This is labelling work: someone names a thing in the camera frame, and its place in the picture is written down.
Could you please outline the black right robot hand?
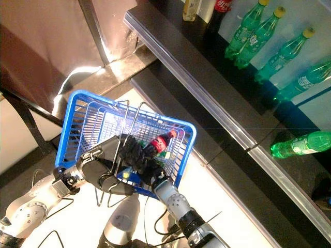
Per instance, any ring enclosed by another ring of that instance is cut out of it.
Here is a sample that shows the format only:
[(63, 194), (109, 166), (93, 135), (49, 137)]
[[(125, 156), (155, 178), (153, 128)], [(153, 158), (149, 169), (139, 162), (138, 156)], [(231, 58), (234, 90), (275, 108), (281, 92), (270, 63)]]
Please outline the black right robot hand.
[(120, 145), (118, 155), (126, 165), (137, 172), (146, 185), (154, 188), (155, 185), (169, 179), (161, 164), (155, 159), (148, 158), (142, 146), (132, 135), (125, 134), (121, 141), (124, 142), (126, 138), (125, 145)]

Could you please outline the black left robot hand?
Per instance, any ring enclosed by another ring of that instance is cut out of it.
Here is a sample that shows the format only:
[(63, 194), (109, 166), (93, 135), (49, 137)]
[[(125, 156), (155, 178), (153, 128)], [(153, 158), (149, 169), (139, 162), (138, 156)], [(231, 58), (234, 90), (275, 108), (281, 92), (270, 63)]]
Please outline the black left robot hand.
[(115, 169), (121, 167), (114, 162), (119, 137), (117, 135), (93, 146), (82, 153), (77, 160), (76, 167), (85, 181), (97, 189), (117, 195), (132, 195), (134, 187), (121, 182), (115, 176)]

